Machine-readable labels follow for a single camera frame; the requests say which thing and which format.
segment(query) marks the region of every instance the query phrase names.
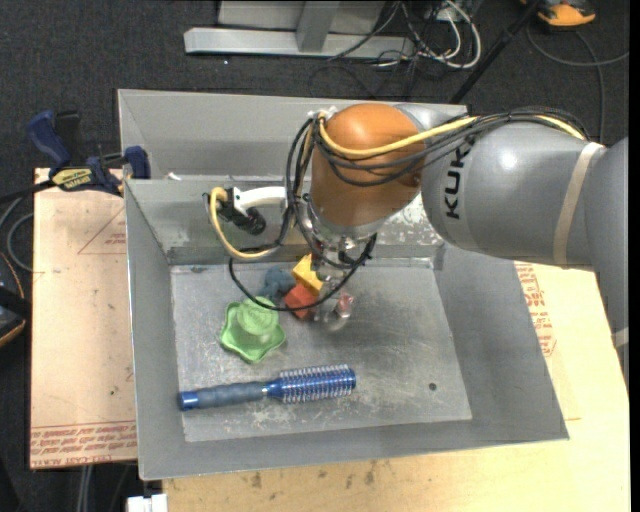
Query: cardboard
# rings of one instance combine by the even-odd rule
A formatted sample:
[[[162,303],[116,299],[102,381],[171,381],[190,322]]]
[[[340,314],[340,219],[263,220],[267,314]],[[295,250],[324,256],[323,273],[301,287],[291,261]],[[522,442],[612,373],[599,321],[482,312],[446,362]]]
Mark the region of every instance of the cardboard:
[[[29,465],[135,460],[124,201],[57,188],[34,201]]]

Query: black object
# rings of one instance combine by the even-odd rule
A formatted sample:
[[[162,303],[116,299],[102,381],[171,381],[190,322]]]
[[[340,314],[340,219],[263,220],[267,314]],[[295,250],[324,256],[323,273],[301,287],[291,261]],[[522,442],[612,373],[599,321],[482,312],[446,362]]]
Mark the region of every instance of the black object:
[[[22,286],[9,260],[0,253],[0,347],[22,332],[31,304],[24,299]]]
[[[250,235],[259,235],[267,227],[267,220],[258,211],[257,208],[247,208],[247,215],[243,215],[235,208],[233,188],[227,189],[228,201],[220,203],[222,209],[218,212],[218,215],[227,222],[233,222],[242,231],[246,231]]]
[[[480,79],[483,73],[496,59],[500,52],[504,50],[505,46],[514,38],[514,36],[524,27],[529,20],[538,12],[538,9],[542,6],[544,0],[533,0],[527,4],[527,8],[522,13],[520,19],[518,19],[513,25],[502,31],[502,36],[493,44],[489,52],[485,55],[471,75],[462,84],[458,92],[456,92],[449,100],[450,104],[458,104],[462,101],[462,98],[471,90],[474,84]]]

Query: white tape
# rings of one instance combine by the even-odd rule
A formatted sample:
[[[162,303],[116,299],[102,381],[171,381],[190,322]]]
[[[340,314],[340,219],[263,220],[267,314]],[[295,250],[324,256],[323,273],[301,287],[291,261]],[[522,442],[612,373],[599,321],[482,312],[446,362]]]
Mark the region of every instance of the white tape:
[[[589,163],[593,155],[602,147],[602,145],[596,142],[587,144],[582,149],[571,173],[571,179],[567,186],[567,193],[564,196],[564,202],[562,203],[562,209],[560,210],[553,236],[553,261],[557,265],[567,264],[567,244],[569,243],[569,232],[571,231],[571,224],[573,223],[573,217],[576,213],[578,198],[582,191],[582,185],[587,175]]]

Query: white cable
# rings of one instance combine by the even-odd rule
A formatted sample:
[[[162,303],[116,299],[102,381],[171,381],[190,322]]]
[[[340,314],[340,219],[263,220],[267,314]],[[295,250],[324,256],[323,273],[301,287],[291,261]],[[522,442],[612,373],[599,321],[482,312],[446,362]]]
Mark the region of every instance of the white cable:
[[[451,0],[447,0],[447,5],[449,7],[451,7],[451,8],[453,8],[453,9],[455,9],[458,12],[458,14],[460,14],[462,19],[466,23],[468,23],[469,26],[471,27],[471,32],[473,34],[473,39],[474,39],[474,48],[475,48],[475,55],[474,55],[473,59],[471,61],[465,62],[463,64],[456,64],[454,62],[449,62],[449,59],[451,58],[451,56],[446,56],[446,57],[436,56],[436,57],[434,57],[431,54],[431,51],[429,51],[429,53],[419,52],[418,55],[420,55],[421,57],[428,57],[430,59],[434,59],[434,60],[437,60],[439,62],[442,62],[443,64],[445,64],[446,66],[448,66],[450,68],[454,68],[454,69],[470,69],[480,61],[480,56],[482,55],[482,41],[480,39],[480,33],[478,32],[478,29],[476,28],[475,24],[471,21],[471,18],[469,17],[469,15],[466,12],[464,12],[464,10],[462,10],[462,8],[460,6],[458,6],[455,2],[452,2]]]

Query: blue clamp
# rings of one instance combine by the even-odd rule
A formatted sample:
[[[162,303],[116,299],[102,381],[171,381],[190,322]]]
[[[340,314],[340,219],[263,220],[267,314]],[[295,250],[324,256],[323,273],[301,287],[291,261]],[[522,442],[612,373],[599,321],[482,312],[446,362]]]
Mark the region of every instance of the blue clamp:
[[[111,174],[101,157],[87,158],[84,166],[71,166],[71,155],[54,128],[54,115],[45,110],[27,125],[29,139],[40,151],[53,159],[49,180],[62,190],[99,190],[121,196],[122,180]],[[140,146],[128,147],[124,155],[108,161],[110,165],[129,164],[131,172],[125,178],[149,179],[151,167],[147,153]]]

